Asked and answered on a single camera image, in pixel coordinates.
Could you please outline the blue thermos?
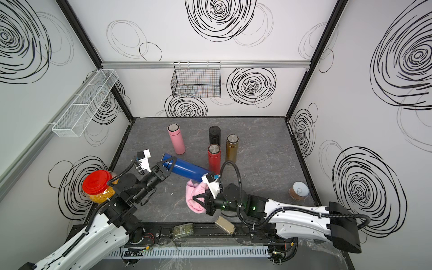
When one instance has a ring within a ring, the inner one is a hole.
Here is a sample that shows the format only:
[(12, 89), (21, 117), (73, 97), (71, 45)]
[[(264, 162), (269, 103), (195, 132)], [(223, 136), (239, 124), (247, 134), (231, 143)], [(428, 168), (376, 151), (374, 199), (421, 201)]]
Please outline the blue thermos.
[[(172, 156), (165, 153), (162, 157), (162, 160), (166, 160), (171, 158)], [(174, 166), (172, 173), (177, 174), (181, 177), (188, 178), (189, 180), (193, 180), (195, 182), (201, 182), (202, 177), (205, 174), (210, 173), (207, 169), (199, 167), (197, 165), (188, 163), (182, 159), (177, 158), (177, 162)]]

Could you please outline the pink thermos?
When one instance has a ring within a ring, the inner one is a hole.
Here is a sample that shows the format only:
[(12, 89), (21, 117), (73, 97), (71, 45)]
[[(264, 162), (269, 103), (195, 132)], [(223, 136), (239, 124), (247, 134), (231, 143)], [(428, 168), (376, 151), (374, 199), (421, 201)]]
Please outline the pink thermos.
[(167, 127), (174, 151), (177, 155), (182, 155), (186, 152), (186, 147), (183, 141), (180, 126), (177, 123), (170, 124)]

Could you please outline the red thermos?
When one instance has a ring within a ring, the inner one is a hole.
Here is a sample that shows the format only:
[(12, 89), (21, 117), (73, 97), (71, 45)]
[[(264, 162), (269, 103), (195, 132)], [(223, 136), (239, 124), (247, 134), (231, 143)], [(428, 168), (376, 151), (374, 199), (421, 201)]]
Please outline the red thermos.
[(209, 170), (215, 174), (220, 174), (221, 147), (218, 144), (209, 145), (208, 162), (209, 162)]

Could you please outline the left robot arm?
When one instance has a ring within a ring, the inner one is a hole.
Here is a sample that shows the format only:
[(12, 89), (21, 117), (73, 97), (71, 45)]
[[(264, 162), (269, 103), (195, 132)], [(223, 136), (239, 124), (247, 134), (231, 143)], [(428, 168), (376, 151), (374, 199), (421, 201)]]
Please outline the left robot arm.
[(177, 158), (172, 156), (147, 169), (144, 153), (123, 172), (108, 181), (115, 194), (96, 207), (87, 225), (63, 246), (37, 263), (27, 262), (22, 270), (88, 270), (125, 244), (154, 245), (157, 233), (149, 232), (134, 213), (152, 196), (156, 186), (172, 173)]

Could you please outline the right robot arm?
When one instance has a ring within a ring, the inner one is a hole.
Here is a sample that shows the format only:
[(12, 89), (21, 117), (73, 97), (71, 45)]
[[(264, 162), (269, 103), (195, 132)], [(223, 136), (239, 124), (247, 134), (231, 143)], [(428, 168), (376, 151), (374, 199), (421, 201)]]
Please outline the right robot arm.
[(223, 186), (220, 177), (213, 174), (205, 174), (202, 181), (208, 189), (192, 199), (209, 216), (216, 210), (225, 210), (235, 213), (251, 232), (259, 235), (309, 238), (330, 242), (349, 253), (362, 251), (359, 231), (369, 223), (368, 216), (353, 214), (337, 202), (330, 202), (327, 207), (301, 207), (248, 195), (233, 183)]

